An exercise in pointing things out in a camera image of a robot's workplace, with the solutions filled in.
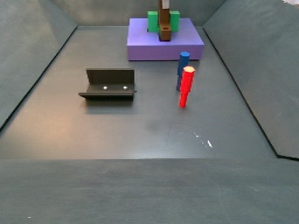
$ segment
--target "red cylinder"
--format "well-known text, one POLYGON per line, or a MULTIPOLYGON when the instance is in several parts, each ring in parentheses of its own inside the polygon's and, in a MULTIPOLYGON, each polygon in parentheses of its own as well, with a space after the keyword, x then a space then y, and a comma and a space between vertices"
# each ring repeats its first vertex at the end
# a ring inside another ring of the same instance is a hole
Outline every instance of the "red cylinder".
POLYGON ((181 72, 181 96, 180 96, 180 108, 185 107, 188 93, 192 90, 192 78, 195 69, 192 66, 187 66, 181 72))

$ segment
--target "gray wall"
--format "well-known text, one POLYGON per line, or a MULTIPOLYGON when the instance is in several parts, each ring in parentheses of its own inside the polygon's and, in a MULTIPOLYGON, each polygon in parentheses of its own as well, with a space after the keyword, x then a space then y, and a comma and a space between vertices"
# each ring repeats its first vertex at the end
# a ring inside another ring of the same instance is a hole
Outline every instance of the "gray wall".
POLYGON ((0 0, 0 5, 1 128, 76 25, 48 0, 0 0))
POLYGON ((299 9, 228 0, 205 32, 277 154, 299 158, 299 9))
MULTIPOLYGON (((157 0, 52 0, 79 25, 128 25, 129 18, 145 18, 157 0)), ((172 10, 203 25, 225 0, 171 0, 172 10)))

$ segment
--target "gray floor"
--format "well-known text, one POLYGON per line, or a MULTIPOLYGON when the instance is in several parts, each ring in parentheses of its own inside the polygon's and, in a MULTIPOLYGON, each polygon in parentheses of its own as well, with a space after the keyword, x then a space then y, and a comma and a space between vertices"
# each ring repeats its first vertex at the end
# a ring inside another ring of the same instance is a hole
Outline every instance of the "gray floor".
POLYGON ((0 134, 0 158, 273 158, 209 41, 185 109, 176 61, 128 62, 127 27, 80 27, 0 134), (135 69, 127 102, 85 102, 85 68, 135 69))
POLYGON ((298 172, 279 159, 1 160, 1 223, 296 224, 298 172))

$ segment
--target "dark gray bracket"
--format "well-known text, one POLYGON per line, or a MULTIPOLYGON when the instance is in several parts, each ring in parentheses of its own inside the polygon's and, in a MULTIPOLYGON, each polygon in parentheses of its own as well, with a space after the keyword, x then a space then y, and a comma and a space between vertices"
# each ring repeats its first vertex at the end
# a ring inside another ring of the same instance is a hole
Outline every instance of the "dark gray bracket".
POLYGON ((135 97, 135 70, 131 68, 88 68, 88 90, 79 93, 88 100, 135 97))

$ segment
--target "purple platform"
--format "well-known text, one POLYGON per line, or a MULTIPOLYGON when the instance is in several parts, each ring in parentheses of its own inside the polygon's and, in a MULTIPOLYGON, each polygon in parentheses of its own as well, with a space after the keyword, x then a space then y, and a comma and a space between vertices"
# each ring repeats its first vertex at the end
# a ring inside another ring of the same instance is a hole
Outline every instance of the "purple platform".
POLYGON ((147 18, 131 18, 127 35, 128 60, 179 60, 180 52, 199 60, 204 44, 188 18, 180 19, 180 31, 172 33, 172 40, 161 42, 155 32, 147 32, 147 18))

